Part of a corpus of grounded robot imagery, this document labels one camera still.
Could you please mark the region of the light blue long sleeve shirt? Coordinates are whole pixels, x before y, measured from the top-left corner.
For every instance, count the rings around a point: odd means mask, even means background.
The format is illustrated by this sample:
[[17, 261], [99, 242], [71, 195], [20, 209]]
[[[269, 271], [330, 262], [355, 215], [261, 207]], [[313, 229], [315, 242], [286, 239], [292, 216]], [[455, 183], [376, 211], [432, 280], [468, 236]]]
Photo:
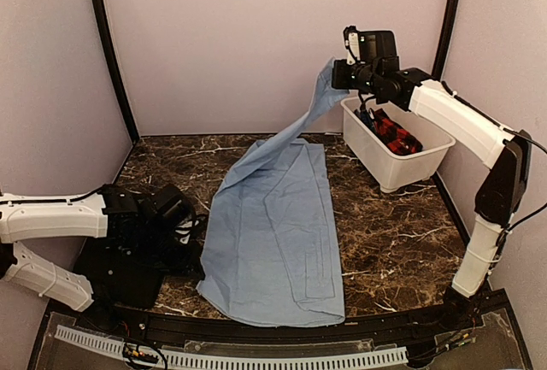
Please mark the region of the light blue long sleeve shirt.
[[344, 321], [344, 286], [325, 149], [303, 132], [345, 97], [333, 65], [309, 109], [255, 141], [215, 193], [197, 292], [226, 317], [260, 327]]

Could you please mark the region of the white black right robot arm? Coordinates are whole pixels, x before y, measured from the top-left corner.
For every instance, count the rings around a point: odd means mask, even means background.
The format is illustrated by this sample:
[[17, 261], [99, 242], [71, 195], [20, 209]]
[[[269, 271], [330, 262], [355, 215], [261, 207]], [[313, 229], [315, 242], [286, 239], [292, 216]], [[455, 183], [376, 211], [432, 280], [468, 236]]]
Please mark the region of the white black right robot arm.
[[535, 141], [493, 120], [419, 68], [399, 69], [396, 57], [337, 60], [332, 87], [371, 94], [378, 103], [392, 103], [433, 123], [489, 169], [475, 197], [475, 222], [462, 264], [436, 313], [442, 329], [455, 330], [477, 309], [479, 291], [517, 226], [512, 218], [526, 191]]

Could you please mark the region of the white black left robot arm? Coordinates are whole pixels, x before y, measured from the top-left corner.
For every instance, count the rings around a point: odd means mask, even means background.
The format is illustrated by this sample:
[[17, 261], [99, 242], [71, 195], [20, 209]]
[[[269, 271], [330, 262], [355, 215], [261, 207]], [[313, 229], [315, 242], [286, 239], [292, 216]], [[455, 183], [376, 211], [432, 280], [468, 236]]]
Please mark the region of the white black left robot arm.
[[[203, 279], [197, 241], [207, 218], [166, 185], [155, 194], [103, 185], [75, 197], [1, 197], [1, 278], [71, 309], [86, 311], [102, 332], [114, 332], [120, 302], [151, 308], [165, 276]], [[68, 271], [30, 251], [25, 241], [85, 238]]]

